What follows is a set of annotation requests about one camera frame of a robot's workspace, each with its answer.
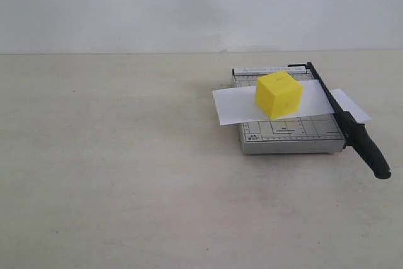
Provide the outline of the yellow foam cube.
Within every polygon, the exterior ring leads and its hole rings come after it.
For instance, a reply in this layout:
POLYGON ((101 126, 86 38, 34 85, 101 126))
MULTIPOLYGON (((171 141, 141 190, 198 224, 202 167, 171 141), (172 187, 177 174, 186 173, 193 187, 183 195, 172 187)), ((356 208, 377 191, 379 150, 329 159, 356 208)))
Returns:
POLYGON ((256 80, 255 104, 270 120, 298 111, 304 87, 286 71, 260 76, 256 80))

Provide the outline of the grey paper cutter base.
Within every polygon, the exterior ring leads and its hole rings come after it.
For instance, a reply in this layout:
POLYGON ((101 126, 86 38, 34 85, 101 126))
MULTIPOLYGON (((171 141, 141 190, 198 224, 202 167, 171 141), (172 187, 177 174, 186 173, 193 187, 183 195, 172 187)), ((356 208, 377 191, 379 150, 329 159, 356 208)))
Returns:
MULTIPOLYGON (((235 67, 233 87, 254 86, 259 76, 287 71, 297 81, 315 77, 305 64, 286 67, 235 67)), ((341 152, 345 138, 332 114, 301 118, 239 123, 239 140, 244 154, 312 154, 341 152)))

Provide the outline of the black cutter blade arm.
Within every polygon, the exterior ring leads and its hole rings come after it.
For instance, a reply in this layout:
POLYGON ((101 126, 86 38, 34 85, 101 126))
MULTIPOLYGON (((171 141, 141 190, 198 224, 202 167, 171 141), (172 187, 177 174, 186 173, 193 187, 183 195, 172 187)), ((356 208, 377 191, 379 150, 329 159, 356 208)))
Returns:
POLYGON ((389 179, 392 175, 390 166, 376 143, 374 143, 368 135, 365 124, 357 122, 349 111, 342 109, 311 62, 306 63, 306 68, 309 69, 314 78, 319 81, 319 84, 325 92, 325 95, 334 111, 334 118, 346 138, 346 145, 352 147, 356 151, 356 153, 373 171, 373 174, 377 179, 389 179))

